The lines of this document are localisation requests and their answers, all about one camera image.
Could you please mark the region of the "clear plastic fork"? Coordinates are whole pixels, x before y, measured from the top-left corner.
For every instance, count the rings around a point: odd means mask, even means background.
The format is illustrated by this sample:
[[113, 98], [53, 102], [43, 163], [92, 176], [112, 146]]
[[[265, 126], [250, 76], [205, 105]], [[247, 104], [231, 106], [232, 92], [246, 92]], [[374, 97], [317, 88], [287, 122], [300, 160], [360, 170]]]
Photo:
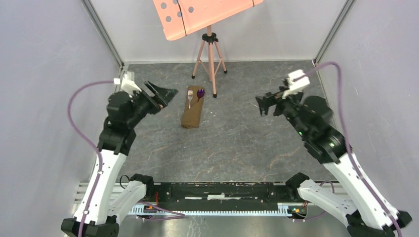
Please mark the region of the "clear plastic fork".
[[192, 103], [192, 100], [193, 100], [193, 95], [194, 95], [193, 90], [189, 89], [188, 90], [188, 109], [191, 108], [191, 103]]

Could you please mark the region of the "brown cloth napkin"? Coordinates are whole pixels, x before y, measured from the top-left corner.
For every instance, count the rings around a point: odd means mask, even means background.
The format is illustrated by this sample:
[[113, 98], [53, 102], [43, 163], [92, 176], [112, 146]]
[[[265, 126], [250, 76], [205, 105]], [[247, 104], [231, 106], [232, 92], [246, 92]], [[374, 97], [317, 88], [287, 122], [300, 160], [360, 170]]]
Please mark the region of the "brown cloth napkin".
[[[204, 104], [204, 97], [197, 102], [197, 91], [198, 89], [203, 88], [202, 86], [196, 86], [196, 85], [190, 85], [187, 87], [186, 90], [186, 102], [185, 102], [185, 108], [184, 112], [181, 118], [181, 126], [183, 128], [198, 128], [201, 121], [201, 114], [203, 110], [203, 104]], [[193, 100], [191, 103], [191, 108], [188, 109], [188, 90], [193, 90]]]

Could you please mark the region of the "purple plastic spoon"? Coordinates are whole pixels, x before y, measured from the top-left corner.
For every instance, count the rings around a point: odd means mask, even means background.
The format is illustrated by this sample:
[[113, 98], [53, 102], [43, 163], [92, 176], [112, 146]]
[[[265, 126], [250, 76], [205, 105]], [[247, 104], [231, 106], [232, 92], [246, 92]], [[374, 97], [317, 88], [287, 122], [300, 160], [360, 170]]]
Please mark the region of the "purple plastic spoon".
[[203, 88], [200, 88], [200, 89], [198, 89], [198, 91], [197, 91], [197, 102], [196, 103], [198, 103], [199, 102], [199, 100], [201, 99], [201, 98], [203, 98], [204, 97], [204, 95], [205, 95], [205, 90], [203, 89]]

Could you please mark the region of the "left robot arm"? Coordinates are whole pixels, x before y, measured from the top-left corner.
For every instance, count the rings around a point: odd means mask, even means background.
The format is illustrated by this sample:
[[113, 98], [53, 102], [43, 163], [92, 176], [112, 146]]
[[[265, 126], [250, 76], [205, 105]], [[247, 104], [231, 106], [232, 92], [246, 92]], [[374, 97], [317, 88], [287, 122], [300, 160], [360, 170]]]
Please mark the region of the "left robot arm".
[[94, 144], [75, 126], [71, 106], [83, 89], [102, 83], [82, 86], [73, 94], [67, 107], [71, 126], [96, 153], [86, 193], [73, 217], [64, 219], [61, 224], [61, 231], [69, 237], [116, 237], [121, 222], [132, 208], [140, 200], [150, 201], [155, 196], [153, 177], [134, 174], [127, 187], [113, 201], [110, 200], [115, 180], [136, 139], [134, 128], [147, 115], [155, 115], [167, 107], [178, 93], [176, 89], [159, 87], [150, 81], [145, 85], [152, 96], [132, 81], [121, 84], [120, 91], [108, 98], [107, 116], [98, 144]]

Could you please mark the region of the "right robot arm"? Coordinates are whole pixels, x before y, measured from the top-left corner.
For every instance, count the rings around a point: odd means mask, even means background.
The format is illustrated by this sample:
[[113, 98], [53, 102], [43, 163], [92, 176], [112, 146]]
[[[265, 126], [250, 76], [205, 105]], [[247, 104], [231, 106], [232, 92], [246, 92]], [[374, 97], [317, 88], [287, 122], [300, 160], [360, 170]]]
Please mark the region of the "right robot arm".
[[303, 93], [282, 98], [282, 93], [257, 96], [262, 116], [274, 107], [300, 135], [307, 151], [341, 184], [345, 200], [298, 173], [286, 181], [285, 194], [291, 201], [311, 202], [338, 219], [352, 237], [395, 237], [411, 221], [411, 215], [392, 206], [370, 183], [344, 136], [330, 120], [332, 109], [324, 98]]

